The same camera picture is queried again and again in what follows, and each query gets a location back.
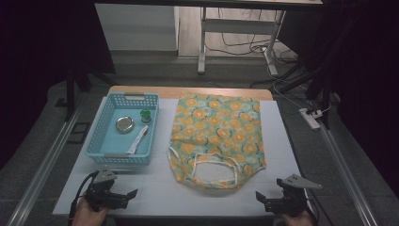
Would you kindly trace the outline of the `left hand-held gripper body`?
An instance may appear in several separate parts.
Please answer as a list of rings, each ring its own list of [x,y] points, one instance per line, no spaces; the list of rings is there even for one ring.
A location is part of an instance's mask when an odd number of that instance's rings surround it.
[[[128,195],[110,191],[117,178],[117,174],[112,170],[102,169],[97,171],[85,194],[85,199],[93,210],[99,211],[103,207],[112,210],[127,207],[130,200]]]

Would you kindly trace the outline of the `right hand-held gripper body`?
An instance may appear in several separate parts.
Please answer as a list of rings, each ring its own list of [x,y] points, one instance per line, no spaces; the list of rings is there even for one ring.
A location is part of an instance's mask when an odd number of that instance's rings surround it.
[[[289,215],[296,217],[307,207],[306,188],[320,189],[322,186],[299,175],[292,174],[285,179],[277,179],[277,185],[282,188],[283,196],[280,199],[263,198],[266,212],[275,215]]]

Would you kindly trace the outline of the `blue plastic basket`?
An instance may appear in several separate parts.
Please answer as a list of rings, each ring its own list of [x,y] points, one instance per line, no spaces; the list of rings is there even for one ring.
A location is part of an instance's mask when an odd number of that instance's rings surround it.
[[[140,117],[142,109],[149,109],[152,120],[143,123]],[[157,93],[123,93],[113,92],[102,100],[90,129],[87,156],[104,165],[121,167],[147,166],[151,162],[153,135],[159,109]],[[134,122],[134,129],[128,134],[120,133],[116,128],[118,118],[128,116]],[[139,143],[135,154],[127,151],[145,126],[149,130]]]

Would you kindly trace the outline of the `white tube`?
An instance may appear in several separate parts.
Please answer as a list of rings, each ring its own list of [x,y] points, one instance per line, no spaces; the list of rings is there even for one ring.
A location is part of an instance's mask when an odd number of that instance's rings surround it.
[[[140,132],[138,133],[136,139],[132,143],[131,147],[128,149],[128,151],[127,151],[128,154],[135,154],[136,153],[136,150],[137,150],[137,147],[138,147],[139,143],[141,142],[142,138],[144,136],[146,136],[148,130],[149,130],[149,126],[148,125],[145,125],[140,130]]]

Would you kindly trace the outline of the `round metal tin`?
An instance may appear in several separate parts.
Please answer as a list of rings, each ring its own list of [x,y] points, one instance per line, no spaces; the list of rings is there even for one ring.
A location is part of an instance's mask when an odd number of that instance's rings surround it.
[[[117,119],[116,128],[122,134],[128,134],[134,129],[133,120],[128,116],[123,116]]]

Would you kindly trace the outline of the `floral cloth bag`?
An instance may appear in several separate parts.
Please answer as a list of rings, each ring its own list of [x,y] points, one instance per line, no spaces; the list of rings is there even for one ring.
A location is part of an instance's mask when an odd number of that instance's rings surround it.
[[[182,94],[172,125],[168,161],[176,180],[204,189],[237,189],[266,167],[260,101],[195,92]],[[196,176],[197,166],[233,171],[226,179]]]

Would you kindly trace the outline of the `person's right hand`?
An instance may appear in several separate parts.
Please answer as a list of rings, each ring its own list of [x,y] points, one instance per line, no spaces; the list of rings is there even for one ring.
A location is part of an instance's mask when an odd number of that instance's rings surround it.
[[[296,217],[282,214],[286,226],[318,226],[317,221],[312,217],[308,211],[303,211]]]

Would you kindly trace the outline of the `person's left hand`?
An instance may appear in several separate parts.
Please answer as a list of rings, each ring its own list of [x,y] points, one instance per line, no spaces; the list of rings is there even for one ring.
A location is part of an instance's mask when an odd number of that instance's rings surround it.
[[[76,206],[72,226],[102,226],[109,212],[108,208],[94,211],[85,198],[81,198]]]

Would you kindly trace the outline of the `white table mat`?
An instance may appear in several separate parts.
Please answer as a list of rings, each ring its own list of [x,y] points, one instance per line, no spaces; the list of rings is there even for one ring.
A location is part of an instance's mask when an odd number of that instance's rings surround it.
[[[261,102],[262,132],[266,168],[235,190],[192,188],[178,183],[168,163],[172,120],[178,101],[162,99],[158,111],[152,161],[149,166],[120,173],[112,190],[136,197],[125,209],[114,210],[115,217],[263,217],[267,213],[256,200],[260,192],[268,198],[281,198],[276,180],[298,174],[292,146],[275,101]]]

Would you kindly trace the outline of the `black floor plate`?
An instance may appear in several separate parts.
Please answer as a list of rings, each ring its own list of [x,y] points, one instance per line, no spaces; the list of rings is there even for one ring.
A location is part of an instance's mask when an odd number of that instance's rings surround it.
[[[69,144],[83,144],[90,128],[89,122],[77,122],[70,132],[67,142]]]

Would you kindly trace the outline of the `white power strip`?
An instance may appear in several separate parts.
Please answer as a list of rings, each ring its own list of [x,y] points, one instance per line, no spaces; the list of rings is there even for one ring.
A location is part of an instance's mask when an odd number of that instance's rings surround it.
[[[300,108],[299,113],[312,130],[320,128],[320,124],[317,119],[323,115],[321,110],[309,110],[307,108]]]

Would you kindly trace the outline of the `black stand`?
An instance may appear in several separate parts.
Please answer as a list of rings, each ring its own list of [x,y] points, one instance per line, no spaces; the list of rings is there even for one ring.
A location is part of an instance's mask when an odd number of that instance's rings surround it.
[[[90,68],[88,65],[81,65],[72,67],[68,70],[67,73],[67,116],[65,121],[69,121],[74,113],[75,109],[75,98],[74,98],[74,85],[77,85],[78,88],[83,92],[89,92],[92,88],[91,82],[89,81],[88,76],[92,74],[100,80],[104,81],[109,86],[117,86],[118,83],[103,73],[96,71]]]
[[[322,109],[327,114],[321,117],[324,126],[329,129],[328,122],[328,108],[330,107],[330,94],[331,94],[331,79],[332,79],[332,63],[328,60],[321,63],[316,69],[306,73],[303,77],[295,80],[293,83],[281,88],[275,89],[275,92],[282,95],[284,92],[289,91],[305,82],[311,81],[308,89],[306,90],[306,97],[310,100],[315,99],[319,94],[322,94]]]

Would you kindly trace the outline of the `white cabinet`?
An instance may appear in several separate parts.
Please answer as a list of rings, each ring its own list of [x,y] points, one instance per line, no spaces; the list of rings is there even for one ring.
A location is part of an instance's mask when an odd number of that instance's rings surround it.
[[[96,4],[95,8],[111,50],[178,50],[178,7]]]

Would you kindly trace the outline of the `aluminium rail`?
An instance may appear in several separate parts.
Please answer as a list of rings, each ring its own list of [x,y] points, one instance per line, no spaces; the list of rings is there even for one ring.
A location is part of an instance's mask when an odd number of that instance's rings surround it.
[[[378,226],[378,222],[375,215],[367,202],[362,190],[359,187],[352,171],[348,167],[340,147],[335,140],[333,134],[328,130],[324,124],[320,128],[323,139],[330,152],[331,158],[334,161],[338,172],[340,173],[343,183],[353,199],[353,203],[359,213],[359,217],[364,226]]]
[[[70,119],[66,121],[60,132],[56,136],[51,148],[47,151],[44,159],[41,161],[39,168],[35,172],[31,182],[29,183],[25,193],[21,197],[18,205],[14,209],[6,226],[24,226],[31,210],[38,199],[66,141],[72,128],[81,113],[82,107],[78,105],[72,113]]]

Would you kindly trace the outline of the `white desk frame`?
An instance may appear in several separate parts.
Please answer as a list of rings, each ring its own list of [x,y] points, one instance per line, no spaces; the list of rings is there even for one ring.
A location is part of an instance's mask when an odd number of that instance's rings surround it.
[[[253,34],[269,35],[270,42],[262,47],[263,56],[267,63],[268,72],[277,75],[278,71],[273,63],[272,51],[276,42],[285,11],[278,10],[274,22],[269,21],[244,21],[233,19],[208,19],[207,8],[201,9],[200,15],[200,45],[198,74],[205,73],[205,37],[206,33],[231,33],[231,34]]]

